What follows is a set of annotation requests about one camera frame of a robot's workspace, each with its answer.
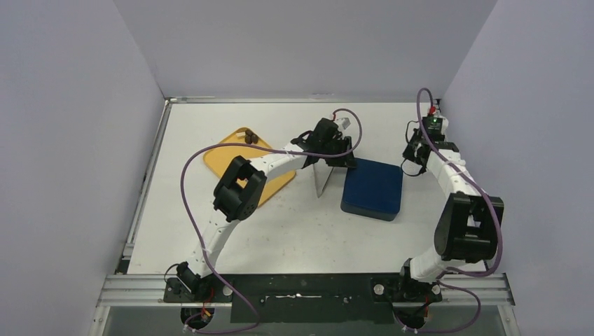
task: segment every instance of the metal frame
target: metal frame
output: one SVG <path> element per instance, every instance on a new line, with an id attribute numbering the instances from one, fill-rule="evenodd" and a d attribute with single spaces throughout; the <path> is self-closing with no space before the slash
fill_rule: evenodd
<path id="1" fill-rule="evenodd" d="M 333 95 L 317 94 L 307 98 L 295 99 L 236 99 L 217 97 L 173 97 L 165 100 L 158 131 L 155 137 L 151 157 L 148 161 L 140 196 L 134 212 L 134 218 L 128 232 L 126 244 L 122 252 L 122 261 L 129 261 L 134 251 L 138 227 L 142 219 L 146 197 L 151 187 L 153 172 L 159 156 L 167 121 L 173 104 L 225 104 L 225 103 L 364 103 L 364 102 L 410 102 L 394 98 L 369 97 L 334 97 Z M 165 282 L 163 275 L 108 275 L 105 279 L 101 294 L 97 301 L 97 308 L 89 335 L 102 335 L 109 320 L 110 307 L 201 307 L 202 303 L 166 303 L 163 302 Z M 506 335 L 520 334 L 516 318 L 513 313 L 515 302 L 505 274 L 496 274 L 486 278 L 469 278 L 461 275 L 448 275 L 444 282 L 454 286 L 473 290 L 481 299 L 482 305 L 497 306 Z M 476 301 L 466 293 L 456 290 L 442 289 L 443 301 L 435 305 L 441 306 L 469 306 L 476 305 Z M 415 303 L 394 304 L 395 307 L 417 305 Z M 208 303 L 206 307 L 230 307 L 231 303 Z"/>

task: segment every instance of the yellow tray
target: yellow tray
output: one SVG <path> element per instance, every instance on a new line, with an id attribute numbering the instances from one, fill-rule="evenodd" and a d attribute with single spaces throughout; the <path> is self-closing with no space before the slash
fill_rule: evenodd
<path id="1" fill-rule="evenodd" d="M 243 138 L 238 138 L 237 133 L 244 132 L 247 130 L 248 127 L 241 127 L 238 128 L 233 133 L 229 134 L 225 139 L 223 139 L 220 144 L 236 144 L 241 143 L 245 144 L 245 140 Z M 259 147 L 264 148 L 272 148 L 270 145 L 266 143 L 261 137 L 258 132 L 254 132 L 258 135 L 259 140 L 256 144 Z M 215 149 L 211 149 L 206 154 L 204 154 L 204 162 L 207 167 L 212 170 L 212 172 L 217 175 L 219 178 L 223 176 L 225 170 L 231 163 L 234 157 L 241 155 L 246 159 L 257 158 L 258 156 L 266 155 L 268 152 L 264 150 L 259 150 L 255 148 L 249 147 L 218 147 Z M 258 203 L 258 207 L 262 204 L 266 203 L 274 194 L 276 194 L 279 190 L 281 190 L 284 186 L 286 186 L 291 180 L 295 177 L 295 171 L 290 171 L 284 175 L 281 175 L 275 178 L 272 181 L 268 181 L 266 186 L 264 187 L 264 191 L 262 192 L 262 197 L 260 197 L 260 202 Z M 245 181 L 238 181 L 238 183 L 245 187 Z"/>

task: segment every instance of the black wire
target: black wire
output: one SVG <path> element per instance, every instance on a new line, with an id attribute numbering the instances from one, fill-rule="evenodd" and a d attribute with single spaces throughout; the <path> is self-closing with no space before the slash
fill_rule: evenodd
<path id="1" fill-rule="evenodd" d="M 406 131 L 404 132 L 404 138 L 406 139 L 406 144 L 410 143 L 410 140 L 408 140 L 408 126 L 410 125 L 410 123 L 419 123 L 419 122 L 417 120 L 411 120 L 406 123 Z"/>
<path id="2" fill-rule="evenodd" d="M 167 268 L 167 271 L 165 271 L 165 274 L 163 275 L 163 280 L 165 280 L 165 283 L 167 283 L 167 279 L 165 278 L 167 276 L 167 273 L 169 273 L 169 271 L 173 268 L 173 267 L 177 267 L 179 266 L 179 264 L 173 264 L 171 266 L 169 266 L 169 268 Z"/>
<path id="3" fill-rule="evenodd" d="M 421 167 L 421 169 L 419 169 L 419 172 L 416 174 L 409 174 L 406 171 L 404 171 L 404 168 L 402 168 L 402 165 L 404 165 L 404 163 L 406 162 L 406 159 L 402 160 L 402 163 L 400 164 L 400 170 L 402 171 L 402 173 L 406 176 L 410 176 L 410 177 L 417 177 L 420 176 L 421 174 L 425 173 L 423 167 Z"/>

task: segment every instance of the blue box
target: blue box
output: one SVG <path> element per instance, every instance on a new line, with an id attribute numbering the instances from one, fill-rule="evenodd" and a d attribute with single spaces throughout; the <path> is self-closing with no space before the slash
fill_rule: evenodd
<path id="1" fill-rule="evenodd" d="M 357 158 L 349 169 L 340 208 L 349 214 L 392 221 L 400 212 L 402 169 L 392 164 Z"/>

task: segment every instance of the gray wall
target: gray wall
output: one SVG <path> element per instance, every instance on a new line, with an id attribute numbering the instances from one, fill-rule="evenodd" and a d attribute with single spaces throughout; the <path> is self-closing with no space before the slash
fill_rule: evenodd
<path id="1" fill-rule="evenodd" d="M 393 97 L 451 83 L 496 0 L 115 0 L 165 96 Z"/>
<path id="2" fill-rule="evenodd" d="M 163 98 L 112 1 L 0 3 L 0 334 L 86 335 Z"/>
<path id="3" fill-rule="evenodd" d="M 448 88 L 449 134 L 503 197 L 522 335 L 592 335 L 594 1 L 499 0 Z"/>

